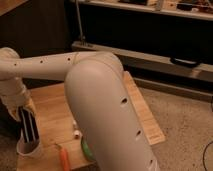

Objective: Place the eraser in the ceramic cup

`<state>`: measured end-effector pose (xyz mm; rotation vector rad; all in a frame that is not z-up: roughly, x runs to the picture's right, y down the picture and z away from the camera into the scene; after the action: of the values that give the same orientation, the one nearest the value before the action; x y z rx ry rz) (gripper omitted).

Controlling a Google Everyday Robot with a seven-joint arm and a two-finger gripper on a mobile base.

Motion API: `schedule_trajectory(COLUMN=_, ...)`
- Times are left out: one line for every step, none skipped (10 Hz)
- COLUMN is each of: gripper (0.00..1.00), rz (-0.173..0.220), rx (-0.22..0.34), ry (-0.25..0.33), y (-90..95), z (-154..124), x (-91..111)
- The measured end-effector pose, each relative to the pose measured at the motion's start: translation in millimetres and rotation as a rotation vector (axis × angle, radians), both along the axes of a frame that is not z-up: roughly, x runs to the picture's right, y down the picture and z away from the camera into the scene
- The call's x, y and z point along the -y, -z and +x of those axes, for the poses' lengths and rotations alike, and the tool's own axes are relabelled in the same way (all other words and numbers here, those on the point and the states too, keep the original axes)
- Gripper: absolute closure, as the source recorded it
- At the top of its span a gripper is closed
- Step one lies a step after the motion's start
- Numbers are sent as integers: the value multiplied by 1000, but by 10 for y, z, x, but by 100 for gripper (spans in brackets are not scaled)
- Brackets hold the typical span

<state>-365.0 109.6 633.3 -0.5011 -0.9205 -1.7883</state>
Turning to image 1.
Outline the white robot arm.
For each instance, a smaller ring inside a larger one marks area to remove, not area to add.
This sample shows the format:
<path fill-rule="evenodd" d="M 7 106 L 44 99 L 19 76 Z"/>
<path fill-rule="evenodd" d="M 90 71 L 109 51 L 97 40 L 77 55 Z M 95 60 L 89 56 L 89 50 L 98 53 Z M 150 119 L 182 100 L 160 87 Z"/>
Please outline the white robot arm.
<path fill-rule="evenodd" d="M 35 109 L 24 78 L 60 80 L 69 108 L 101 171 L 160 171 L 124 81 L 110 52 L 84 51 L 20 58 L 0 48 L 0 100 L 22 123 L 18 153 L 40 145 Z"/>

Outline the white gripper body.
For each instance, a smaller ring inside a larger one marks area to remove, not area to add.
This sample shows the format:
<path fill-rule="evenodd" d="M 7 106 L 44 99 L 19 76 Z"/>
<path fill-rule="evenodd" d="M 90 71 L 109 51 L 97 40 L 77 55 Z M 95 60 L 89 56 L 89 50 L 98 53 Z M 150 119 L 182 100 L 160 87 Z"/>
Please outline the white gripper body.
<path fill-rule="evenodd" d="M 10 116 L 19 121 L 18 108 L 23 107 L 36 116 L 36 109 L 30 92 L 19 77 L 0 80 L 0 100 L 6 106 Z"/>

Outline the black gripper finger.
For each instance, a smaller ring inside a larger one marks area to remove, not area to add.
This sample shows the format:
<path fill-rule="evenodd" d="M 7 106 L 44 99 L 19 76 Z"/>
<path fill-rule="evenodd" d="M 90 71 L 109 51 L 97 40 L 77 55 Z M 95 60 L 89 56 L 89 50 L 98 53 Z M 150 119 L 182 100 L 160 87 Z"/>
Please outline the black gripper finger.
<path fill-rule="evenodd" d="M 29 116 L 28 112 L 23 108 L 18 108 L 19 117 L 21 119 L 24 141 L 29 142 L 31 140 L 31 128 L 29 123 Z"/>
<path fill-rule="evenodd" d="M 30 142 L 38 140 L 39 133 L 38 133 L 36 120 L 30 110 L 26 111 L 25 119 L 26 119 L 26 125 L 27 125 L 28 140 Z"/>

